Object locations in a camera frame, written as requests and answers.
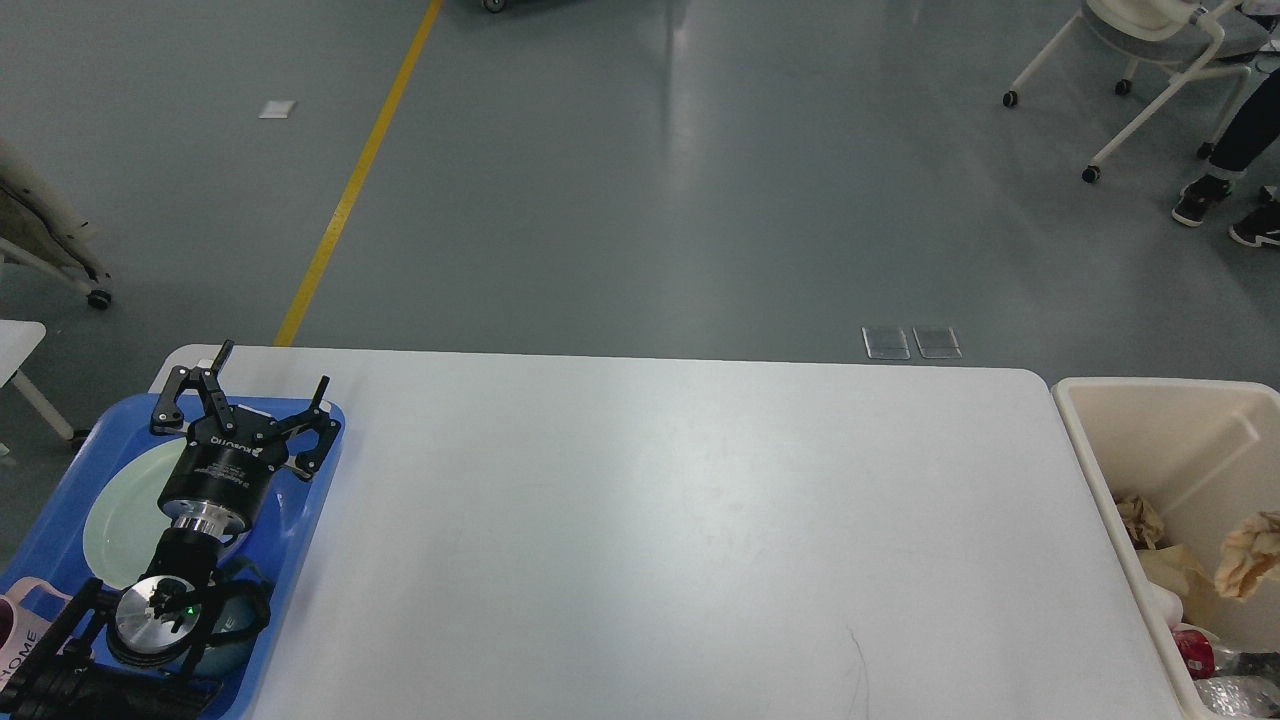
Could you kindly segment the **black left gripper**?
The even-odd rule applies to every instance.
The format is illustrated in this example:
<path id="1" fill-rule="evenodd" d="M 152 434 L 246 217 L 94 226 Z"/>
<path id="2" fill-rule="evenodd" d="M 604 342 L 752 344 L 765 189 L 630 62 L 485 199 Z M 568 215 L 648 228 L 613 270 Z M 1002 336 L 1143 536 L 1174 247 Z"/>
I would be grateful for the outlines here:
<path id="1" fill-rule="evenodd" d="M 152 436 L 189 433 L 206 420 L 212 421 L 212 433 L 218 434 L 186 441 L 157 497 L 159 509 L 173 520 L 206 506 L 228 512 L 229 528 L 255 527 L 274 473 L 284 469 L 301 480 L 312 480 L 340 433 L 342 423 L 325 405 L 330 377 L 321 375 L 307 407 L 270 420 L 259 432 L 259 446 L 228 439 L 236 436 L 239 423 L 221 388 L 220 373 L 234 347 L 233 340 L 225 340 L 209 366 L 173 366 L 154 405 L 148 420 Z M 198 397 L 202 415 L 187 416 L 179 409 L 180 396 L 188 392 Z M 289 442 L 300 436 L 314 436 L 314 443 L 293 452 Z"/>

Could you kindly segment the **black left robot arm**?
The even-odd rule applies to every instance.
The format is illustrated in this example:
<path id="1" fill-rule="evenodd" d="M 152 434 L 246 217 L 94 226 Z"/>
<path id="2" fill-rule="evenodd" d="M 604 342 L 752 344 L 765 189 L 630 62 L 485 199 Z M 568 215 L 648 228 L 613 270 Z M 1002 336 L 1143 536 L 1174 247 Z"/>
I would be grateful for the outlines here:
<path id="1" fill-rule="evenodd" d="M 344 434 L 206 365 L 110 407 L 3 573 L 5 719 L 246 719 Z"/>

